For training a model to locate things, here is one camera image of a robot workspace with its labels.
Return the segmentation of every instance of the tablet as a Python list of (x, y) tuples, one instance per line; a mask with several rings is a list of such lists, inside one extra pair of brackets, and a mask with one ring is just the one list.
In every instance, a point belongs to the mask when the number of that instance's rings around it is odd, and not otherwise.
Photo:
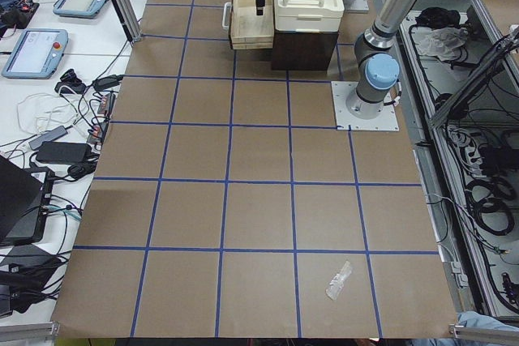
[(54, 14), (71, 18), (94, 18), (106, 0), (58, 0)]
[(67, 42), (66, 30), (25, 30), (7, 60), (2, 76), (8, 79), (48, 79), (56, 71)]

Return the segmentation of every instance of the white mounting plate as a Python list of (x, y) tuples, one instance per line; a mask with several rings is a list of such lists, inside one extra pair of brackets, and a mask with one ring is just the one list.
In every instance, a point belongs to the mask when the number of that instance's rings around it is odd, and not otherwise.
[(367, 14), (370, 7), (367, 0), (342, 0), (344, 3), (344, 12), (350, 14)]
[[(338, 130), (398, 131), (397, 115), (392, 105), (385, 105), (374, 119), (361, 119), (346, 108), (346, 97), (357, 87), (357, 82), (332, 81), (333, 107)], [(384, 101), (391, 101), (389, 95)]]

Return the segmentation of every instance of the tablet screen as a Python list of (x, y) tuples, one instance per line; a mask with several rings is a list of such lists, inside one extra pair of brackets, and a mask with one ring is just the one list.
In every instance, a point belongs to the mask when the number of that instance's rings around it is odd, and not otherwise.
[(9, 71), (41, 73), (59, 32), (29, 32), (18, 48)]

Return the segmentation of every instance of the open drawer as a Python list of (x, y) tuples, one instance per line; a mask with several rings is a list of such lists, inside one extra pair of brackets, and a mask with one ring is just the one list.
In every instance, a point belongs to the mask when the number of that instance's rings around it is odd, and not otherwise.
[(264, 14), (261, 16), (256, 15), (255, 0), (226, 3), (222, 26), (229, 30), (232, 49), (271, 49), (274, 42), (272, 0), (265, 0)]

